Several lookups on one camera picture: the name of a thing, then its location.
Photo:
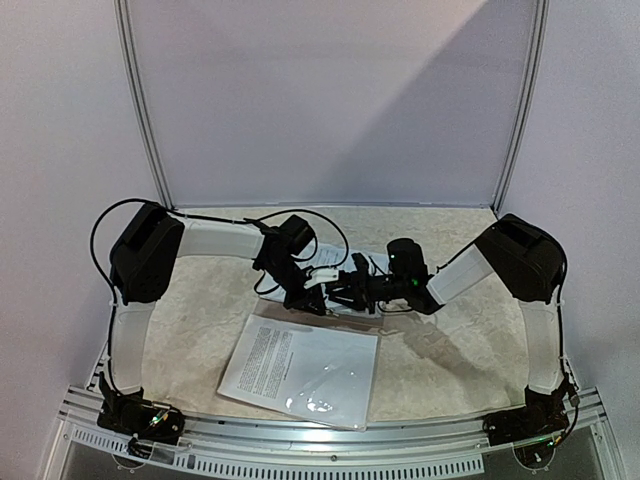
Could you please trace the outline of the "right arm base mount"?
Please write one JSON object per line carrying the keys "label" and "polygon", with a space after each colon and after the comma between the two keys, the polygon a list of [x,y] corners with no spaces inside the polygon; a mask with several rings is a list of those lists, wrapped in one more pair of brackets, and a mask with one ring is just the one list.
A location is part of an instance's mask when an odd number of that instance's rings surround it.
{"label": "right arm base mount", "polygon": [[547,442],[549,447],[557,447],[573,432],[577,424],[580,398],[574,394],[569,395],[568,399],[574,408],[572,421],[568,419],[563,395],[543,395],[526,389],[523,407],[485,415],[482,430],[491,446],[546,438],[558,433],[557,437]]}

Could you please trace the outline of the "right aluminium frame post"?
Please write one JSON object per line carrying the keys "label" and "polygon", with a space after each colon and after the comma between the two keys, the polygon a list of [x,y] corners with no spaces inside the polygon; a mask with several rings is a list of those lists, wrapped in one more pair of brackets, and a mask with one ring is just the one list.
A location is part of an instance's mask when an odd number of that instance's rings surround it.
{"label": "right aluminium frame post", "polygon": [[540,69],[548,11],[549,1],[539,0],[535,2],[535,10],[524,63],[524,73],[518,97],[516,117],[509,138],[504,165],[499,175],[491,203],[491,210],[496,217],[500,215],[500,211],[504,205],[511,178],[515,170],[519,150],[524,139],[528,116],[533,102],[537,76]]}

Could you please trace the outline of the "brown plastic folder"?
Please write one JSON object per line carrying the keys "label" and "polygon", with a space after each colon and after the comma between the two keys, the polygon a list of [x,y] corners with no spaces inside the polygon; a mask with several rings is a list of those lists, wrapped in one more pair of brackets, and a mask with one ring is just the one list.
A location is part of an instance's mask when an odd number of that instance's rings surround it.
{"label": "brown plastic folder", "polygon": [[329,329],[359,334],[375,334],[384,327],[382,316],[358,316],[356,313],[335,313],[318,316],[306,311],[286,309],[282,303],[259,299],[252,314],[278,322],[281,326],[298,333],[309,333],[312,329]]}

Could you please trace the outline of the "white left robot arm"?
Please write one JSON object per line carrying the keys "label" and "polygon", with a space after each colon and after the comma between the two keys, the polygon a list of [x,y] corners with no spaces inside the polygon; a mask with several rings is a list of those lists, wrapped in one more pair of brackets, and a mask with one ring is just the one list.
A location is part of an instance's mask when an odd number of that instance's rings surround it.
{"label": "white left robot arm", "polygon": [[154,202],[142,203],[109,255],[107,280],[114,293],[109,326],[108,364],[100,389],[112,401],[111,419],[128,434],[148,426],[148,412],[129,396],[142,394],[142,356],[151,313],[165,294],[178,258],[234,257],[251,261],[285,292],[283,305],[323,315],[320,286],[295,261],[313,239],[297,215],[279,226],[259,219],[184,216]]}

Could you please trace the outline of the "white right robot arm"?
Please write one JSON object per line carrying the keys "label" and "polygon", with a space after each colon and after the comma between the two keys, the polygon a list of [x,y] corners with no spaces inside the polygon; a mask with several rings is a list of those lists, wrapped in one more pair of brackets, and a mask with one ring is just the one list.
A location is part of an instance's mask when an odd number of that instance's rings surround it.
{"label": "white right robot arm", "polygon": [[421,247],[410,238],[389,242],[387,255],[388,273],[373,275],[364,256],[354,254],[354,270],[340,271],[326,283],[328,299],[355,311],[403,300],[410,309],[431,315],[496,276],[519,304],[529,358],[525,405],[508,420],[527,436],[568,427],[564,400],[575,392],[563,360],[560,306],[568,260],[554,237],[507,214],[435,272],[429,272]]}

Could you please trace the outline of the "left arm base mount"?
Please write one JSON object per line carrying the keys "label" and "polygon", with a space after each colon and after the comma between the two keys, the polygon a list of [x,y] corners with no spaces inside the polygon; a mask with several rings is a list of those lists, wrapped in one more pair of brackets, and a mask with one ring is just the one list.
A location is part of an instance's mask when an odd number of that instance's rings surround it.
{"label": "left arm base mount", "polygon": [[156,444],[179,444],[186,422],[179,409],[144,399],[142,390],[128,395],[117,393],[104,373],[99,375],[98,386],[103,403],[97,426],[128,436],[128,455],[147,460]]}

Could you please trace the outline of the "left aluminium frame post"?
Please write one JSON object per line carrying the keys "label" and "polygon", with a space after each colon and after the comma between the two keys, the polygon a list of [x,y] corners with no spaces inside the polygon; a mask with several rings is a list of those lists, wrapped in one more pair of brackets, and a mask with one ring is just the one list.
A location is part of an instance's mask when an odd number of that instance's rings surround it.
{"label": "left aluminium frame post", "polygon": [[158,194],[165,207],[173,207],[169,182],[153,131],[134,38],[131,5],[127,0],[114,1],[115,19],[119,32],[125,74],[127,77],[134,114],[139,128],[147,163]]}

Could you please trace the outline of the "aluminium frame post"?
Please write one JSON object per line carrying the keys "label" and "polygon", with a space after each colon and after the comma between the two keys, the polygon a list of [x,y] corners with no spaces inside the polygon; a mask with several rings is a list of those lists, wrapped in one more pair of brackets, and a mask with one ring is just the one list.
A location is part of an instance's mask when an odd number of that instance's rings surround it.
{"label": "aluminium frame post", "polygon": [[125,74],[127,77],[134,114],[139,128],[147,163],[158,194],[165,207],[173,207],[169,182],[153,131],[134,38],[131,5],[127,0],[114,1],[115,19],[119,32]]}
{"label": "aluminium frame post", "polygon": [[535,10],[524,63],[524,73],[518,97],[516,117],[509,138],[504,165],[499,175],[491,203],[491,210],[496,217],[500,215],[500,211],[504,205],[511,178],[515,170],[519,150],[524,139],[528,116],[533,102],[537,76],[540,69],[548,11],[549,1],[539,0],[535,2]]}

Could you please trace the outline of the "white paper stack remainder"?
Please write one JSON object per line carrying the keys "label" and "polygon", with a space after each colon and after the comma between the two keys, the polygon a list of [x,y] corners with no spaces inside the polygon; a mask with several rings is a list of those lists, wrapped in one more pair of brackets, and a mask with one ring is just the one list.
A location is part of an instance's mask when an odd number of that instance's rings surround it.
{"label": "white paper stack remainder", "polygon": [[[343,246],[319,243],[316,253],[308,262],[305,262],[305,265],[313,267],[336,265],[339,261],[344,259],[345,252],[346,250]],[[347,260],[339,265],[338,268],[347,272],[355,271],[356,266],[352,258],[355,253],[363,255],[365,260],[368,262],[368,272],[370,274],[389,272],[389,258],[385,253],[375,253],[353,248],[350,249]]]}

